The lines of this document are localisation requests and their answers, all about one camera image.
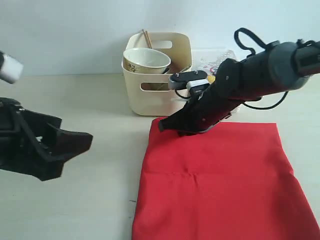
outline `white table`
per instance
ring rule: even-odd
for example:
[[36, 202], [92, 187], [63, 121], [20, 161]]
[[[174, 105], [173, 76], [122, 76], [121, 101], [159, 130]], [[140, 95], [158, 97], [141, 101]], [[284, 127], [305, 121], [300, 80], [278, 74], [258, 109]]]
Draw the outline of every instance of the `white table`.
[[[61, 178], [0, 171], [2, 240], [129, 240], [141, 164], [153, 117], [130, 110], [123, 76], [25, 77], [0, 82], [0, 96], [61, 117], [62, 128], [93, 134], [90, 151], [65, 164]], [[268, 106], [280, 95], [256, 103]], [[229, 120], [276, 122], [283, 148], [320, 222], [320, 77], [270, 111], [244, 106]]]

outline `bowl rim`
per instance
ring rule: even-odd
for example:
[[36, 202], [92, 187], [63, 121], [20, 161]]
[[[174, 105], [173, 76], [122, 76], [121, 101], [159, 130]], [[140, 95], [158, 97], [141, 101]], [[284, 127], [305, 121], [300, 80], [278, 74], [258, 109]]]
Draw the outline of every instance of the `bowl rim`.
[[[155, 53], [160, 53], [161, 55], [163, 55], [163, 56], [167, 57], [167, 59], [169, 59], [169, 63], [166, 64], [166, 65], [163, 65], [163, 66], [146, 66], [146, 65], [142, 65], [142, 64], [135, 63], [135, 62], [129, 60], [128, 58], [126, 58], [125, 52], [129, 52], [130, 50], [138, 50], [138, 49], [147, 49], [148, 51], [152, 51], [152, 52], [155, 52]], [[169, 65], [171, 64], [171, 58], [170, 58], [167, 54], [163, 53], [162, 51], [158, 51], [158, 50], [155, 50], [155, 49], [153, 49], [153, 48], [147, 48], [147, 47], [133, 47], [133, 48], [126, 49], [126, 50], [123, 52], [123, 57], [124, 57], [127, 61], [129, 61], [129, 62], [131, 62], [131, 63], [133, 63], [133, 64], [136, 64], [136, 65], [139, 65], [139, 66], [145, 67], [145, 68], [151, 68], [151, 69], [166, 68], [167, 66], [169, 66]]]

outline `white wall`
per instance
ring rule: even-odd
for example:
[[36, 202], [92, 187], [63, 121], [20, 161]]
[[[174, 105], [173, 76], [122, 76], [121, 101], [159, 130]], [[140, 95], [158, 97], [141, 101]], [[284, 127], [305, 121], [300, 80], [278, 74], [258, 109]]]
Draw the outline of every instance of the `white wall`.
[[247, 27], [266, 42], [320, 40], [320, 1], [310, 0], [1, 0], [0, 50], [25, 75], [121, 72], [128, 38], [142, 28], [181, 32], [194, 49], [239, 51], [233, 33]]

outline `red fabric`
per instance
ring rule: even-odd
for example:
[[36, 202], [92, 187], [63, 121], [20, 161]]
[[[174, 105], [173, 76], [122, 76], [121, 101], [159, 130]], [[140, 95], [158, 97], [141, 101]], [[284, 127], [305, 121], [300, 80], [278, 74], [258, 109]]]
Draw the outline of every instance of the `red fabric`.
[[133, 240], [320, 240], [276, 124], [178, 137], [153, 121]]

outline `cloth fold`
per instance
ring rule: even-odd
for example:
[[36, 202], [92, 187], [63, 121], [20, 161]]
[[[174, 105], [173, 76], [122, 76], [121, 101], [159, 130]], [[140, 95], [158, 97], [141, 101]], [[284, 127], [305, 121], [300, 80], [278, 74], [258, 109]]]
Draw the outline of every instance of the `cloth fold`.
[[320, 240], [275, 123], [179, 137], [152, 122], [133, 240]]

